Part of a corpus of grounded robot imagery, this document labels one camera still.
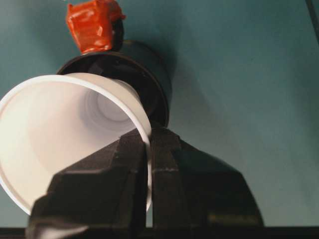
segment teal surface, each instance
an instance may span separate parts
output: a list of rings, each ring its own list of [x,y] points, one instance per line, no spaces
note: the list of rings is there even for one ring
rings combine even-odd
[[[266,225],[319,225],[319,48],[305,2],[119,3],[126,38],[147,43],[168,65],[169,128],[241,171]],[[1,1],[0,96],[79,55],[66,4]],[[26,223],[1,189],[0,227]]]

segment black cylindrical object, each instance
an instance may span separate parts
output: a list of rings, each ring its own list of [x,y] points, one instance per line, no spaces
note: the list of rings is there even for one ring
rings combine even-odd
[[[139,94],[150,121],[168,125],[171,83],[163,60],[143,43],[125,40],[119,51],[84,54],[57,72],[83,72],[122,80]]]

